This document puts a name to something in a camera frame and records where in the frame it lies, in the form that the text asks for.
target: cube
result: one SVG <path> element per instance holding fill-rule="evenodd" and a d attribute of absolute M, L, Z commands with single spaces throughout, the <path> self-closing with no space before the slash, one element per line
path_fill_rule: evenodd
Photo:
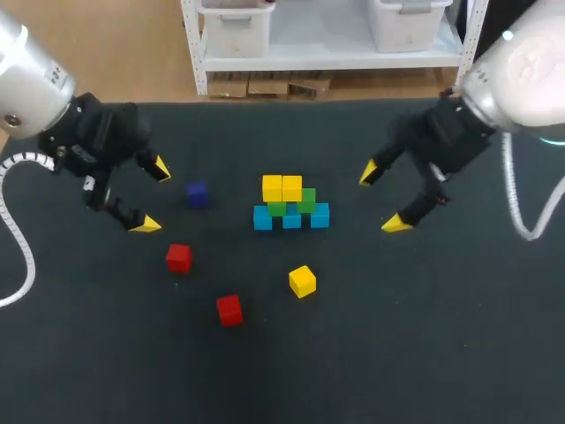
<path fill-rule="evenodd" d="M 220 322 L 224 327 L 238 325 L 244 321 L 237 294 L 220 298 L 215 303 L 218 307 L 218 313 L 220 314 Z"/>
<path fill-rule="evenodd" d="M 316 210 L 316 189 L 303 188 L 302 201 L 298 203 L 299 214 L 313 214 Z"/>
<path fill-rule="evenodd" d="M 289 280 L 290 288 L 299 299 L 316 291 L 316 276 L 306 265 L 290 272 Z"/>
<path fill-rule="evenodd" d="M 310 215 L 310 228 L 329 227 L 329 204 L 316 203 L 316 209 Z"/>
<path fill-rule="evenodd" d="M 167 253 L 167 265 L 170 272 L 188 274 L 192 265 L 191 248 L 185 245 L 170 245 Z"/>
<path fill-rule="evenodd" d="M 273 218 L 269 216 L 266 206 L 253 208 L 253 228 L 257 231 L 273 230 Z"/>
<path fill-rule="evenodd" d="M 275 201 L 267 204 L 269 216 L 285 216 L 286 203 L 283 201 Z"/>
<path fill-rule="evenodd" d="M 208 190 L 204 181 L 189 184 L 186 187 L 186 195 L 188 196 L 188 204 L 192 208 L 205 208 L 208 206 Z"/>
<path fill-rule="evenodd" d="M 282 177 L 282 201 L 302 201 L 302 177 L 285 175 Z"/>
<path fill-rule="evenodd" d="M 283 176 L 264 175 L 263 176 L 263 201 L 283 201 Z"/>
<path fill-rule="evenodd" d="M 285 230 L 302 227 L 302 216 L 298 213 L 298 207 L 292 203 L 286 207 L 286 216 L 282 217 L 282 227 Z"/>

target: red cube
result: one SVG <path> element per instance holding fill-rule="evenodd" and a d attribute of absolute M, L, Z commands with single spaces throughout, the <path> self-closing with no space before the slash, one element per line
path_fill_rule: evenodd
<path fill-rule="evenodd" d="M 220 313 L 220 321 L 224 327 L 238 325 L 244 321 L 237 294 L 220 298 L 216 301 L 216 304 Z"/>
<path fill-rule="evenodd" d="M 189 246 L 170 245 L 167 253 L 167 265 L 170 272 L 188 274 L 192 265 L 192 252 Z"/>

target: green cube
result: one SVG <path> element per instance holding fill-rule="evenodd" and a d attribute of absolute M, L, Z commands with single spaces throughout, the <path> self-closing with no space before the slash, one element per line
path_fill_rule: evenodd
<path fill-rule="evenodd" d="M 286 201 L 272 201 L 267 204 L 270 216 L 286 216 Z"/>
<path fill-rule="evenodd" d="M 302 201 L 298 203 L 299 214 L 313 214 L 316 210 L 316 189 L 303 188 Z"/>

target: wooden floor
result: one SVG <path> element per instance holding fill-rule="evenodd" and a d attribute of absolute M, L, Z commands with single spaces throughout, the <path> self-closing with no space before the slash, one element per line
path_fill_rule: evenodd
<path fill-rule="evenodd" d="M 196 95 L 180 0 L 0 0 L 105 102 L 204 102 Z M 341 72 L 329 100 L 435 96 L 453 70 Z"/>

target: cardboard box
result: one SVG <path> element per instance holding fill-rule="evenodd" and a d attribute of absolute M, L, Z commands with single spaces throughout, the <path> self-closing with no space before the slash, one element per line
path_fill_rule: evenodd
<path fill-rule="evenodd" d="M 249 72 L 214 72 L 208 75 L 208 96 L 247 97 Z"/>
<path fill-rule="evenodd" d="M 289 94 L 289 72 L 251 72 L 247 93 L 257 96 L 286 97 Z"/>
<path fill-rule="evenodd" d="M 311 99 L 321 99 L 329 91 L 333 73 L 326 71 L 293 72 L 290 76 L 290 93 Z"/>

